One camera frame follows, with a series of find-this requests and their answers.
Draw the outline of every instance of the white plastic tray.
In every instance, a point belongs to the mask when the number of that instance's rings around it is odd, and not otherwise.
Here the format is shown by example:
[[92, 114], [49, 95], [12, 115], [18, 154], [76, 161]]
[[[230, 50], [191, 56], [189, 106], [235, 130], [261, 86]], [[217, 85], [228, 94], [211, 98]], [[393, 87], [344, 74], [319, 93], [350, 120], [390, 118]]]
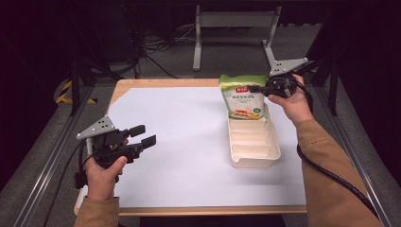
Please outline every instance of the white plastic tray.
[[281, 156], [268, 106], [259, 120], [228, 119], [231, 163], [235, 167], [270, 167]]

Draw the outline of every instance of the hand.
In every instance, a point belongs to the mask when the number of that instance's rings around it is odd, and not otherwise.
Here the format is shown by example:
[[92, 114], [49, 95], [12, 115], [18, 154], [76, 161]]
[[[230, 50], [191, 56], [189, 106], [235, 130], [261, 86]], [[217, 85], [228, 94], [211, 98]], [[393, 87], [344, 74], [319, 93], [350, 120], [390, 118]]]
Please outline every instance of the hand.
[[[294, 77], [304, 85], [304, 79], [298, 75]], [[270, 95], [268, 99], [283, 107], [286, 116], [292, 121], [294, 125], [297, 125], [305, 120], [315, 119], [312, 112], [309, 109], [304, 91], [297, 88], [294, 95], [289, 98], [282, 98], [280, 96]]]
[[87, 198], [105, 201], [114, 198], [115, 177], [123, 174], [123, 168], [127, 163], [127, 157], [119, 157], [107, 169], [99, 166], [94, 158], [90, 158], [86, 164], [86, 175], [88, 178]]

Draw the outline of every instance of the person's left hand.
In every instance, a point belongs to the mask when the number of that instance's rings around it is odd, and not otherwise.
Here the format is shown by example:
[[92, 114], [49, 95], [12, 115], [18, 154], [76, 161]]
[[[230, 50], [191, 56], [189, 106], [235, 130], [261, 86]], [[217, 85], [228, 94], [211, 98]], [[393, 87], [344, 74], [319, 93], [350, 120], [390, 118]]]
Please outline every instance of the person's left hand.
[[105, 201], [114, 198], [115, 177], [123, 174], [123, 168], [127, 163], [127, 157], [119, 157], [107, 169], [99, 166], [94, 158], [90, 158], [86, 164], [86, 175], [88, 178], [87, 198]]

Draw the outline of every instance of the sleeve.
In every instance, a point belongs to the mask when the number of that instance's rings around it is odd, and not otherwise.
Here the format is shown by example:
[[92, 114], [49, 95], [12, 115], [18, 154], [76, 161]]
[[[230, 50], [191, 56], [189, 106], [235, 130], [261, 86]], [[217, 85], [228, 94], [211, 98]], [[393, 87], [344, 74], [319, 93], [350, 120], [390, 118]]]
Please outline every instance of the sleeve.
[[84, 197], [74, 226], [117, 227], [118, 216], [119, 198], [96, 201]]
[[[302, 153], [342, 177], [367, 197], [367, 189], [345, 151], [315, 120], [296, 126]], [[310, 227], [381, 226], [375, 215], [348, 189], [303, 163], [306, 210]]]

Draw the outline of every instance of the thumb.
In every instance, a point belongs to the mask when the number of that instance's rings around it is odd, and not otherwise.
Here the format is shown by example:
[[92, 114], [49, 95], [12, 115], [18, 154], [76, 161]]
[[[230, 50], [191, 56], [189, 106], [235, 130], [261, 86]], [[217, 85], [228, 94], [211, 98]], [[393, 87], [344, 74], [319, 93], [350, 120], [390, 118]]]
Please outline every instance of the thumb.
[[280, 96], [275, 96], [275, 95], [269, 95], [268, 100], [270, 100], [272, 103], [278, 104], [280, 106], [283, 106], [284, 101], [286, 101], [284, 98]]
[[117, 175], [121, 175], [123, 173], [123, 168], [124, 168], [125, 164], [127, 163], [127, 161], [128, 161], [127, 157], [125, 157], [125, 156], [119, 157], [105, 171], [107, 172], [107, 174], [113, 175], [114, 177]]

